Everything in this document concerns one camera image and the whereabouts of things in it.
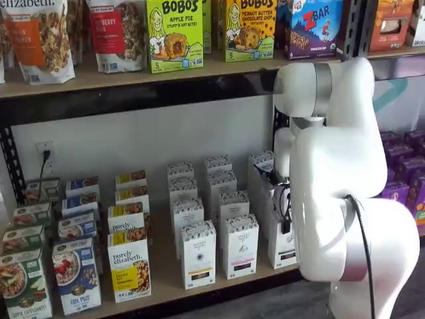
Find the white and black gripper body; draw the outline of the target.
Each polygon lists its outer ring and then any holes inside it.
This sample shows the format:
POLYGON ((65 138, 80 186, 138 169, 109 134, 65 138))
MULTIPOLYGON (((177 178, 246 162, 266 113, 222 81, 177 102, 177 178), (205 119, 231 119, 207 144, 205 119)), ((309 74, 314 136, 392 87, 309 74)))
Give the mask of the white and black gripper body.
POLYGON ((291 193, 290 180, 283 179, 272 182, 274 194, 272 196, 274 212, 280 216, 290 216, 291 213, 291 193))

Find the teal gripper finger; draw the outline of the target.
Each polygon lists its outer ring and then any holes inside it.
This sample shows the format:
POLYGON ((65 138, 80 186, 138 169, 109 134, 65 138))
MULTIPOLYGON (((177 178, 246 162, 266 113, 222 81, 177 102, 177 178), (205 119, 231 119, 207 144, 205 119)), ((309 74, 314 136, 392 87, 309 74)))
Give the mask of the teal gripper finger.
POLYGON ((270 185, 280 185, 282 180, 273 165, 266 163, 265 165, 254 164, 254 167, 260 174, 260 177, 270 185))

